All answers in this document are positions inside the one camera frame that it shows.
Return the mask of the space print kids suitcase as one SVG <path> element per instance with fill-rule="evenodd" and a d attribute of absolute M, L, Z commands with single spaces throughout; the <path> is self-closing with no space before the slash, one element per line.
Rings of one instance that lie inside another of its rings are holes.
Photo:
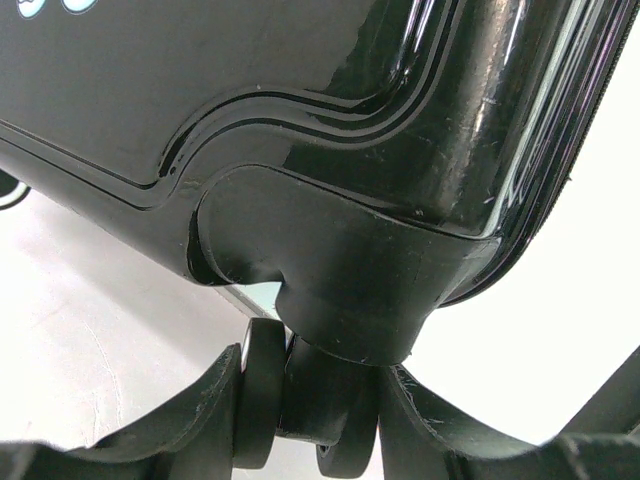
<path fill-rule="evenodd" d="M 232 466 L 354 479 L 380 375 L 551 213 L 635 1 L 5 1 L 1 178 L 201 285 L 276 282 Z"/>

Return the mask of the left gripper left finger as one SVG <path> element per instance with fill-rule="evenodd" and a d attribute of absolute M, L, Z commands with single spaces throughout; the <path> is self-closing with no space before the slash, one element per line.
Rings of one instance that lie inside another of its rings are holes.
<path fill-rule="evenodd" d="M 3 442 L 3 479 L 230 479 L 240 346 L 192 385 L 92 447 Z"/>

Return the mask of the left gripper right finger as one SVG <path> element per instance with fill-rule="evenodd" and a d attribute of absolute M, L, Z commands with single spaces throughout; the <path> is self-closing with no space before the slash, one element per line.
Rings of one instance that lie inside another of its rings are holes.
<path fill-rule="evenodd" d="M 633 352 L 554 438 L 537 446 L 466 414 L 402 366 L 383 369 L 387 479 L 636 479 L 639 354 Z"/>

